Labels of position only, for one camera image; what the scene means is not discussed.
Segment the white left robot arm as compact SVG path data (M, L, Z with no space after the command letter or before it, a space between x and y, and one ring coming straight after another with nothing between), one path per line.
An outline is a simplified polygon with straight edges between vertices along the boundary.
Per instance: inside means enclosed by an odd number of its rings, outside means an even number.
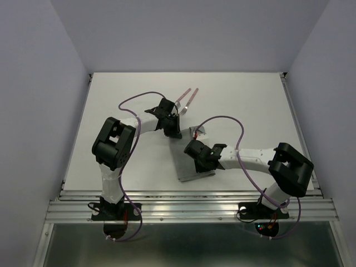
M123 189L119 177L127 164L134 141L147 132L163 130L166 137L181 139L180 114L177 102L162 98L158 106L118 120L109 117L104 122L92 146L92 154L99 164L102 175L100 203L111 219L123 215Z

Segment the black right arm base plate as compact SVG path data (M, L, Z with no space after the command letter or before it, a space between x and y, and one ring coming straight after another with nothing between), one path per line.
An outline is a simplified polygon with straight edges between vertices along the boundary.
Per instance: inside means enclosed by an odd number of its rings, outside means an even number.
M279 208L272 210L258 202L240 202L236 217L244 221L288 219L289 213L283 213Z

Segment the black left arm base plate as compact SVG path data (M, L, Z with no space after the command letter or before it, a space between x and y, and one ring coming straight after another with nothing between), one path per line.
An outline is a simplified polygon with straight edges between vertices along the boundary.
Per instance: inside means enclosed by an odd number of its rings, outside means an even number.
M88 208L92 211L92 221L139 221L137 210L127 202L119 202L114 207L102 205L99 202L89 202Z

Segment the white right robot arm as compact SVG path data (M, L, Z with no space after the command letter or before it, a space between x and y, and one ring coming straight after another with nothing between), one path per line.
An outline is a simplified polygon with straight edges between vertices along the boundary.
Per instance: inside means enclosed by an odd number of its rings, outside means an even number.
M226 144L212 148L193 139L185 147L190 156L203 170L241 169L251 184L260 192L256 211L268 217L276 209L283 209L291 197L304 197L314 171L314 164L288 143L281 142L274 149L237 149ZM274 183L261 189L249 175L249 171L269 174Z

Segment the grey cloth napkin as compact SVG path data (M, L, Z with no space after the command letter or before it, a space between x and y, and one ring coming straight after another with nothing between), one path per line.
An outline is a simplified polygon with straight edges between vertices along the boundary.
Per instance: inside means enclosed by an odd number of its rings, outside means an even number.
M215 170L198 172L195 161L184 153L185 147L193 139L196 128L197 126L191 126L182 130L181 139L169 139L169 148L179 182L190 182L215 175Z

